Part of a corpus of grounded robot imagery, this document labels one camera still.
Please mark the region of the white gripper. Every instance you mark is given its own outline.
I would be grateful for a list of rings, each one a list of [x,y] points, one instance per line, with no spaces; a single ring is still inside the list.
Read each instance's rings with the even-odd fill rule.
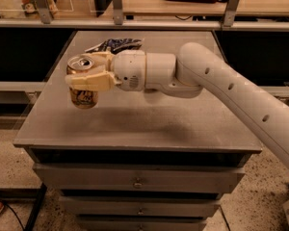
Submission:
[[[141,91],[145,87],[144,51],[125,50],[117,55],[94,52],[82,57],[81,66],[85,69],[66,68],[65,81],[73,90],[106,91],[118,86],[125,91]]]

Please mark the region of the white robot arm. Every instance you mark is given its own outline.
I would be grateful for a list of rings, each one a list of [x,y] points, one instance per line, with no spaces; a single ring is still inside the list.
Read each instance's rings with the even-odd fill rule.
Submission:
[[[188,42],[177,54],[124,50],[95,52],[68,60],[73,90],[158,90],[182,98],[209,90],[289,169],[289,106],[236,72],[201,44]]]

